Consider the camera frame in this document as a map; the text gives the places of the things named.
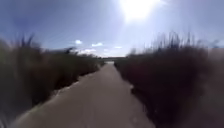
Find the blue sky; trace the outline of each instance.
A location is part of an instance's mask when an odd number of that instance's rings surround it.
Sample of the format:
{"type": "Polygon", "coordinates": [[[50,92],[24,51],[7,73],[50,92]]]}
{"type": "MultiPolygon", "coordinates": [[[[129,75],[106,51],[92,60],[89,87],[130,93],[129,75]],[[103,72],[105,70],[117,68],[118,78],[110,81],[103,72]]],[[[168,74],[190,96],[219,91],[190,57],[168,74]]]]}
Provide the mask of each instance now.
{"type": "Polygon", "coordinates": [[[101,56],[123,56],[170,31],[222,42],[223,0],[163,1],[144,20],[126,23],[119,0],[0,0],[0,37],[35,34],[43,47],[101,56]]]}

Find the cloud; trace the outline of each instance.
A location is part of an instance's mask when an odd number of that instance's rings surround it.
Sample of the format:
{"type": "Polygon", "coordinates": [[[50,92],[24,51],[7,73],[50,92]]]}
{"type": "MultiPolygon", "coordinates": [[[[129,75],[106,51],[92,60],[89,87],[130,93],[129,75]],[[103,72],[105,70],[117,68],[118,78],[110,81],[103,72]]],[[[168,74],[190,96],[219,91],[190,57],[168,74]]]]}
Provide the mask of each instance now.
{"type": "Polygon", "coordinates": [[[115,46],[114,48],[116,48],[116,49],[121,49],[122,47],[121,47],[121,46],[115,46]]]}
{"type": "Polygon", "coordinates": [[[96,44],[92,44],[92,47],[100,47],[100,46],[103,46],[103,43],[99,42],[96,44]]]}
{"type": "Polygon", "coordinates": [[[76,40],[75,44],[77,44],[77,45],[82,44],[82,41],[81,40],[76,40]]]}
{"type": "Polygon", "coordinates": [[[90,54],[90,53],[93,53],[95,51],[96,51],[95,49],[84,49],[84,50],[81,50],[79,53],[80,54],[90,54]]]}

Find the sun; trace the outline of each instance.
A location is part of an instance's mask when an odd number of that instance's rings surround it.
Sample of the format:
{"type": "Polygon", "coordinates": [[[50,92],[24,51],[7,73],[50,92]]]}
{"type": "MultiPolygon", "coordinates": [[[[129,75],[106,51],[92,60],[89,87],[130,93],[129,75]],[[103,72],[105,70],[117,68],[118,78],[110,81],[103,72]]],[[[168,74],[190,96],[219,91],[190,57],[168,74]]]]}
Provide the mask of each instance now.
{"type": "Polygon", "coordinates": [[[146,18],[160,2],[160,0],[120,0],[127,22],[146,18]]]}

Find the road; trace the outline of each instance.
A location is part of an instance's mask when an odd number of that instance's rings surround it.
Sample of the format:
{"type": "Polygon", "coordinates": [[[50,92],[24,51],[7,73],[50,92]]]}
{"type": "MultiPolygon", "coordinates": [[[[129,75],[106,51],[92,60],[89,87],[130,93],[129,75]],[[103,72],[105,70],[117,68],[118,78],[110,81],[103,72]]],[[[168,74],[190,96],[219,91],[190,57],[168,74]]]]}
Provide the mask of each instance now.
{"type": "Polygon", "coordinates": [[[12,128],[154,128],[130,88],[107,64],[23,114],[12,128]]]}

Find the vegetation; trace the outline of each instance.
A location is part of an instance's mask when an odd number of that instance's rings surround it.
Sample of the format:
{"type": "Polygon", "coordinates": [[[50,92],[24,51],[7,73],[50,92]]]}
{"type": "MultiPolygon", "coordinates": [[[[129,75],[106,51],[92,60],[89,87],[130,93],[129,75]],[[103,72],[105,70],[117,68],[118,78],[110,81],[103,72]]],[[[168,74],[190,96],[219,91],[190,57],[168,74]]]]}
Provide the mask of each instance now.
{"type": "Polygon", "coordinates": [[[4,43],[0,62],[9,67],[10,73],[14,75],[8,78],[19,81],[15,87],[21,86],[25,90],[32,106],[46,101],[54,90],[70,86],[79,76],[97,71],[104,63],[96,56],[72,52],[72,48],[44,50],[32,38],[22,39],[7,49],[6,46],[4,43]]]}
{"type": "Polygon", "coordinates": [[[201,94],[199,83],[209,72],[207,50],[192,42],[172,36],[114,63],[158,128],[171,128],[186,117],[201,94]]]}

